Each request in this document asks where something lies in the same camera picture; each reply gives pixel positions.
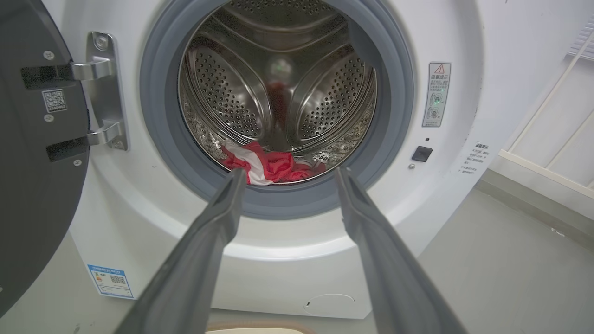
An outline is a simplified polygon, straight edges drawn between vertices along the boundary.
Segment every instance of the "door hinge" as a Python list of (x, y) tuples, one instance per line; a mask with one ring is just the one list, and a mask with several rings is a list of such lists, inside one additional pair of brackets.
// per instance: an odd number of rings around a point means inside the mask
[(70, 63), (70, 72), (73, 79), (85, 81), (85, 94), (99, 125), (87, 134), (89, 145), (107, 144), (113, 149), (127, 151), (129, 141), (114, 38), (91, 31), (87, 37), (87, 62)]

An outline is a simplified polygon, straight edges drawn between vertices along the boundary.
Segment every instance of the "qr code sticker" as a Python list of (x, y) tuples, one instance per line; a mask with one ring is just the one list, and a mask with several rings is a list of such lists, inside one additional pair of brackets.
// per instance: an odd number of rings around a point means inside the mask
[(48, 112), (66, 110), (66, 98), (62, 89), (44, 90), (42, 94)]
[(109, 275), (109, 278), (112, 279), (112, 283), (126, 284), (126, 281), (124, 280), (123, 277)]

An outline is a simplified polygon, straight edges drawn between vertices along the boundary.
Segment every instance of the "red cloth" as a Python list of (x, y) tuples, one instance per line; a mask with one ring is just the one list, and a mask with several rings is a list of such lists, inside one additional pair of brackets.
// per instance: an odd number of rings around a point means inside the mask
[(308, 162), (296, 163), (291, 153), (265, 153), (257, 141), (239, 147), (226, 140), (221, 150), (227, 155), (227, 159), (221, 163), (229, 169), (244, 168), (247, 171), (248, 184), (267, 185), (274, 182), (300, 181), (326, 170), (323, 163), (317, 164), (314, 168)]

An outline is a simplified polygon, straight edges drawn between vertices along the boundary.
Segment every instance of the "dark gray door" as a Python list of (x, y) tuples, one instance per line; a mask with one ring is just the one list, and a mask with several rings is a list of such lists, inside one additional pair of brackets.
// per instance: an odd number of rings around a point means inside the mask
[(0, 317), (53, 256), (78, 206), (89, 115), (40, 0), (0, 6)]

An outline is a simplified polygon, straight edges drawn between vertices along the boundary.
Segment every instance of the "washing machine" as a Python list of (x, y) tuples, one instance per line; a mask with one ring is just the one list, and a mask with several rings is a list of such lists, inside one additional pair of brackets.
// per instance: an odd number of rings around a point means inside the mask
[(247, 186), (212, 307), (364, 318), (333, 169), (350, 168), (420, 254), (593, 10), (588, 0), (5, 4), (3, 310), (68, 228), (98, 293), (139, 297), (222, 184), (226, 141), (256, 141), (323, 168)]

